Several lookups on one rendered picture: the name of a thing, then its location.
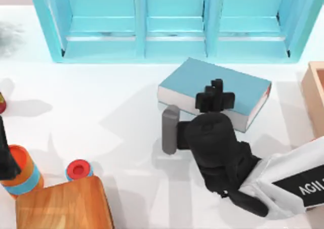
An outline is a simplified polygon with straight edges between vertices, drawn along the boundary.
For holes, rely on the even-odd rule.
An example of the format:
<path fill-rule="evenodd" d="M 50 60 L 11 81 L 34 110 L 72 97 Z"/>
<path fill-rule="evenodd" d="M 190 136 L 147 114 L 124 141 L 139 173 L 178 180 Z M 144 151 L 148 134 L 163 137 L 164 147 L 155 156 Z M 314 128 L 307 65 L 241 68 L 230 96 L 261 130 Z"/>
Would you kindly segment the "blue book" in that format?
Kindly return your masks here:
<path fill-rule="evenodd" d="M 246 132 L 269 97 L 272 83 L 267 79 L 188 58 L 159 84 L 158 101 L 198 115 L 196 95 L 211 86 L 215 79 L 222 79 L 225 93 L 235 94 L 233 108 L 225 109 L 224 114 L 235 130 Z"/>

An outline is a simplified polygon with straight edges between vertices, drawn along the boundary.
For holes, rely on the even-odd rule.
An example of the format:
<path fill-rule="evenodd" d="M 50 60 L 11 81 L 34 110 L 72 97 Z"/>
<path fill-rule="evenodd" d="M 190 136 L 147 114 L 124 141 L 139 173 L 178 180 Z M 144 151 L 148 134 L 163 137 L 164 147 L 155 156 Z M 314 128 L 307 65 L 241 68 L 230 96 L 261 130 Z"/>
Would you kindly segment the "light blue rack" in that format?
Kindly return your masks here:
<path fill-rule="evenodd" d="M 33 0 L 57 63 L 296 63 L 324 0 Z"/>

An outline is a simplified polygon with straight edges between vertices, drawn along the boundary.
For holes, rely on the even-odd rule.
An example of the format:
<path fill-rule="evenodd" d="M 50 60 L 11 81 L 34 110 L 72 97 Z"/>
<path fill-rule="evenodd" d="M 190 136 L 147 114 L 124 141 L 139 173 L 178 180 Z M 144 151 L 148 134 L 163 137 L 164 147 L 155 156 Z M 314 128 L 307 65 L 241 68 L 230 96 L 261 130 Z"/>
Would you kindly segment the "pale grey rounded box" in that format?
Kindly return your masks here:
<path fill-rule="evenodd" d="M 177 125 L 180 119 L 180 109 L 169 105 L 162 113 L 162 150 L 172 155 L 177 150 Z"/>

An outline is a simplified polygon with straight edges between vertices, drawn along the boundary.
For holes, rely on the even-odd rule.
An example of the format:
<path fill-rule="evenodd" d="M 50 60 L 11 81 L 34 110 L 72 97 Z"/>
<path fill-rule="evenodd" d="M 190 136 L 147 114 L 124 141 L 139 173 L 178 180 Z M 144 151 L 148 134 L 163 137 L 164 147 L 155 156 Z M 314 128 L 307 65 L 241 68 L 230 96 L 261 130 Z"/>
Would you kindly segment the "salmon-coloured box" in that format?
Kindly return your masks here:
<path fill-rule="evenodd" d="M 301 90 L 314 136 L 324 136 L 324 61 L 308 63 Z"/>

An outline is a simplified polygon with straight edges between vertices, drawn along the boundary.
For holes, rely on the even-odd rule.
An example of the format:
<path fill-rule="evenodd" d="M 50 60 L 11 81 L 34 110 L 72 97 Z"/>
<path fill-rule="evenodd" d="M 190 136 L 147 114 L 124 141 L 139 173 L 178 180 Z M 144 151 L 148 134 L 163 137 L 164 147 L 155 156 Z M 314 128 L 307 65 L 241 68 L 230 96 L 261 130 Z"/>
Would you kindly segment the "blue bottle with red cap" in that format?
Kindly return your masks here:
<path fill-rule="evenodd" d="M 68 181 L 74 181 L 93 175 L 93 167 L 84 159 L 73 160 L 65 169 L 65 176 Z"/>

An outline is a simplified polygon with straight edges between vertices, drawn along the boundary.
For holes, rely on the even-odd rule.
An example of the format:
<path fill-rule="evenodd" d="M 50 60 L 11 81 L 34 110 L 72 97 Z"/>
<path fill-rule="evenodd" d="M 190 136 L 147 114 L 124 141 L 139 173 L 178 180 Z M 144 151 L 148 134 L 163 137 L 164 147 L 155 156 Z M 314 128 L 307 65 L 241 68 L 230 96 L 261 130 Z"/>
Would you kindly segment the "wooden board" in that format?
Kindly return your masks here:
<path fill-rule="evenodd" d="M 115 229 L 101 179 L 89 176 L 16 199 L 16 229 Z"/>

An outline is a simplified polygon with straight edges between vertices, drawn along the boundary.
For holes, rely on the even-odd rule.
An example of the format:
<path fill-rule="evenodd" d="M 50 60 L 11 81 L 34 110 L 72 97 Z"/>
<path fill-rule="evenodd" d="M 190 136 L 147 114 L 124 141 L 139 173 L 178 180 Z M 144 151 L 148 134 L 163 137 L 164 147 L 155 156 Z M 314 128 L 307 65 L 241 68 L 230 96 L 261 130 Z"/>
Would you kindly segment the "orange cup with blue band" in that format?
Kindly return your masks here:
<path fill-rule="evenodd" d="M 14 160 L 21 173 L 13 180 L 0 179 L 5 190 L 16 199 L 18 196 L 44 188 L 44 178 L 28 151 L 20 145 L 9 145 Z"/>

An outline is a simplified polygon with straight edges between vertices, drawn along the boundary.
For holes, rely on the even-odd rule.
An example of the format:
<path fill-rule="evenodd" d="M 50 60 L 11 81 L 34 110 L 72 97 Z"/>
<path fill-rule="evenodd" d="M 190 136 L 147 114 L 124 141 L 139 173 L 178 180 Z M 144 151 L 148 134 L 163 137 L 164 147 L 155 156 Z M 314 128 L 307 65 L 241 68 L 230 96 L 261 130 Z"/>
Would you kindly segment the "red and yellow can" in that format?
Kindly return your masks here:
<path fill-rule="evenodd" d="M 0 114 L 2 114 L 7 108 L 7 102 L 2 94 L 2 92 L 0 91 Z"/>

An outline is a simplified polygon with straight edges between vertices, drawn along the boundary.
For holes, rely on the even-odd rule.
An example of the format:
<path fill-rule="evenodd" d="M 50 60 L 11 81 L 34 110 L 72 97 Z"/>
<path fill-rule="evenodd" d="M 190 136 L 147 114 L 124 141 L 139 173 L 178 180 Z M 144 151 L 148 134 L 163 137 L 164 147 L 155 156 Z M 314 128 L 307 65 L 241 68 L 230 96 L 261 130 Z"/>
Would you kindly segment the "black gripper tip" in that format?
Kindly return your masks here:
<path fill-rule="evenodd" d="M 0 180 L 13 180 L 20 173 L 21 168 L 10 152 L 3 118 L 0 116 Z"/>

